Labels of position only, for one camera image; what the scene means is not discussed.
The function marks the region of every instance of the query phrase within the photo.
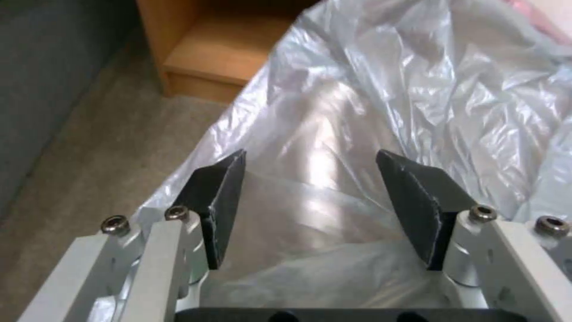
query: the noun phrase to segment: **pink object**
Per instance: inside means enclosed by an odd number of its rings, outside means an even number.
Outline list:
[[[572,45],[572,39],[560,28],[556,27],[550,19],[534,5],[528,3],[526,0],[505,0],[505,2],[527,17],[530,23],[540,32],[547,34],[557,43],[561,45]]]

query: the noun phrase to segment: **beige carpet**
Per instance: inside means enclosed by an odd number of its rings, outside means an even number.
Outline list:
[[[75,237],[131,215],[225,109],[161,96],[136,32],[46,147],[0,225],[0,320],[16,321]]]

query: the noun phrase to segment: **mounting hole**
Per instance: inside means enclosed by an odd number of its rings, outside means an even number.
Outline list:
[[[119,217],[119,216],[117,216],[117,217],[111,217],[111,218],[109,218],[109,220],[107,221],[107,224],[108,224],[109,226],[115,227],[115,226],[119,226],[119,224],[121,224],[123,221],[124,221],[123,218],[121,218],[121,217]]]
[[[299,320],[290,312],[278,311],[268,319],[268,322],[299,322]]]
[[[443,295],[443,301],[444,301],[444,303],[445,303],[445,307],[450,307],[450,306],[452,306],[452,304],[451,304],[451,299],[450,299],[448,296]]]
[[[487,250],[487,261],[489,264],[492,264],[494,261],[494,253],[492,252],[492,249]]]
[[[487,214],[487,215],[492,214],[492,210],[488,207],[478,206],[477,209],[483,214]]]
[[[397,316],[397,322],[429,322],[423,316],[415,312],[403,312]]]
[[[517,304],[517,298],[514,296],[510,288],[506,286],[500,289],[497,299],[498,299],[497,304],[500,305],[501,308],[515,307]]]
[[[566,274],[572,276],[572,258],[567,258],[564,260],[563,268]]]
[[[561,221],[558,218],[546,218],[546,221],[554,226],[563,226],[564,221]]]

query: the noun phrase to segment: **wooden furniture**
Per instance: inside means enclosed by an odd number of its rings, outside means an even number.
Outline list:
[[[310,0],[137,0],[165,96],[231,102]]]

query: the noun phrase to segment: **metal arm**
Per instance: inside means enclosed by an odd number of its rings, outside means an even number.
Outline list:
[[[556,228],[545,229],[547,219]],[[558,228],[566,225],[558,218],[535,225],[507,222],[486,206],[459,213],[444,261],[443,293],[458,307],[502,308],[530,321],[571,321],[572,284],[561,269],[568,259],[556,262],[543,248],[569,245],[572,236]]]
[[[130,229],[125,217],[111,217],[104,224],[120,229],[76,238],[19,322],[85,321],[98,297],[119,294],[144,241],[141,230]]]
[[[182,207],[170,211],[169,221],[151,229],[121,322],[173,321],[177,299],[208,271],[200,218]],[[188,308],[198,306],[189,300]]]

